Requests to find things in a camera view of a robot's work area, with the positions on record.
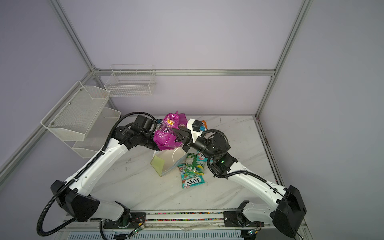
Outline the magenta snack bag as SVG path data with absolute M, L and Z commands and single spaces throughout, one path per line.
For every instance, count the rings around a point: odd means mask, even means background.
M 170 113 L 163 118 L 154 135 L 154 142 L 160 151 L 172 150 L 183 145 L 174 130 L 186 127 L 187 122 L 185 113 Z

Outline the teal Fox's candy bag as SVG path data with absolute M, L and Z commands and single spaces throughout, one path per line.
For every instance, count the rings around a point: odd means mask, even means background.
M 206 163 L 207 163 L 208 158 L 201 153 L 200 151 L 197 152 L 196 156 L 196 169 L 204 169 Z
M 202 175 L 189 171 L 185 164 L 178 165 L 178 168 L 181 174 L 183 189 L 200 186 L 206 183 Z

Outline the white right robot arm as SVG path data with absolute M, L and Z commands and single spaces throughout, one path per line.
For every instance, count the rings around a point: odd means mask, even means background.
M 219 130 L 195 132 L 186 128 L 174 132 L 183 144 L 183 150 L 193 148 L 207 158 L 207 167 L 214 177 L 231 180 L 262 199 L 267 207 L 256 209 L 249 202 L 241 204 L 239 222 L 263 222 L 273 225 L 287 237 L 299 236 L 299 228 L 307 213 L 300 191 L 294 187 L 274 184 L 247 169 L 229 154 L 227 136 Z

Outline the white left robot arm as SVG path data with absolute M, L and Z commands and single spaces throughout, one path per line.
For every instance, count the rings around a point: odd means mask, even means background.
M 128 207 L 119 202 L 104 202 L 92 197 L 91 193 L 110 167 L 129 150 L 137 146 L 157 151 L 154 132 L 157 120 L 144 112 L 134 112 L 134 122 L 122 126 L 118 120 L 107 136 L 105 144 L 80 170 L 64 182 L 56 181 L 51 189 L 57 194 L 60 187 L 68 187 L 59 194 L 58 205 L 77 222 L 90 219 L 116 221 L 128 225 L 132 216 Z

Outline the green candy bag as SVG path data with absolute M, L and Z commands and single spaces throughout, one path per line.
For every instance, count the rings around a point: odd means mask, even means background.
M 196 156 L 197 153 L 187 153 L 186 157 L 186 169 L 198 175 L 204 175 L 204 169 L 196 169 Z

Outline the floral paper gift bag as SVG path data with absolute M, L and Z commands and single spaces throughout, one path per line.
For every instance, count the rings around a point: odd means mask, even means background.
M 187 153 L 182 148 L 155 151 L 151 160 L 151 166 L 160 177 L 163 177 L 181 164 L 186 157 Z

